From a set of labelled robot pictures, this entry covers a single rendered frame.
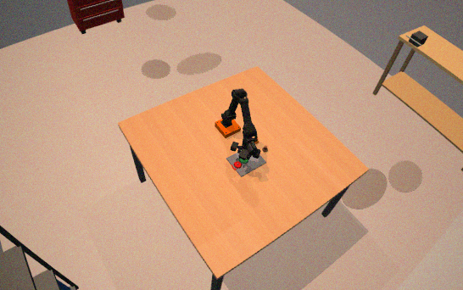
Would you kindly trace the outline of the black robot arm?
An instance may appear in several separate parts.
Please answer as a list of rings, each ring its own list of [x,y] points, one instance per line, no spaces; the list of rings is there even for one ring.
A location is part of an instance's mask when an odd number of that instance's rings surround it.
[[[250,159],[251,155],[255,155],[258,153],[258,149],[254,142],[257,141],[257,131],[255,129],[254,124],[251,120],[250,110],[249,110],[249,100],[248,100],[248,93],[243,89],[237,89],[231,91],[232,100],[229,106],[229,109],[221,114],[221,124],[227,128],[232,125],[232,120],[235,120],[236,109],[238,104],[241,105],[241,110],[243,114],[243,145],[246,146],[247,149],[242,148],[239,158],[243,160]],[[254,138],[253,138],[254,137]]]

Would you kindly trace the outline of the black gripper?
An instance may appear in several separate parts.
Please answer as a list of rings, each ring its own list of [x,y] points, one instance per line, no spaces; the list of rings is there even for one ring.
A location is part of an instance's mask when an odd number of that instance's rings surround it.
[[[235,152],[235,151],[237,150],[237,148],[238,148],[238,151],[237,151],[237,152],[240,153],[241,150],[242,150],[242,148],[247,149],[246,146],[244,146],[243,144],[242,144],[242,146],[238,146],[238,144],[239,144],[239,142],[233,142],[232,145],[231,145],[231,151],[234,151],[234,152]],[[253,155],[253,157],[256,158],[256,159],[259,158],[259,155],[260,155],[260,152],[261,152],[260,149],[258,149],[258,150],[259,150],[258,153],[255,154],[255,155]]]

